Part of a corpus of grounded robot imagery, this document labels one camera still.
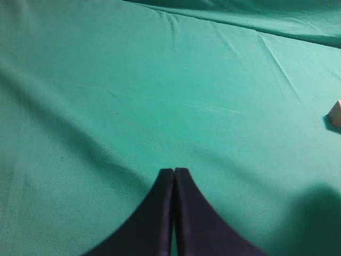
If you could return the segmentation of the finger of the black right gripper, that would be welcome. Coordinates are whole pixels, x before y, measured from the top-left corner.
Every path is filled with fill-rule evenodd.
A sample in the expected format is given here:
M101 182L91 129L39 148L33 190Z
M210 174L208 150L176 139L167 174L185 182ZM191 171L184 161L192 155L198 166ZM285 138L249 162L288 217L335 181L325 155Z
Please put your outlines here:
M174 223L178 255L264 255L235 232L214 210L190 171L176 168Z

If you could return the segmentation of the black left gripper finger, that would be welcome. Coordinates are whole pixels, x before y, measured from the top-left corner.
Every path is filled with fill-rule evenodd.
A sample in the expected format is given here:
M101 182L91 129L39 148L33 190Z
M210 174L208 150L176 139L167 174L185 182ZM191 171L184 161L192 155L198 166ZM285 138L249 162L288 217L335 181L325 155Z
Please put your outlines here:
M161 169L143 202L108 238L85 255L170 255L174 171Z

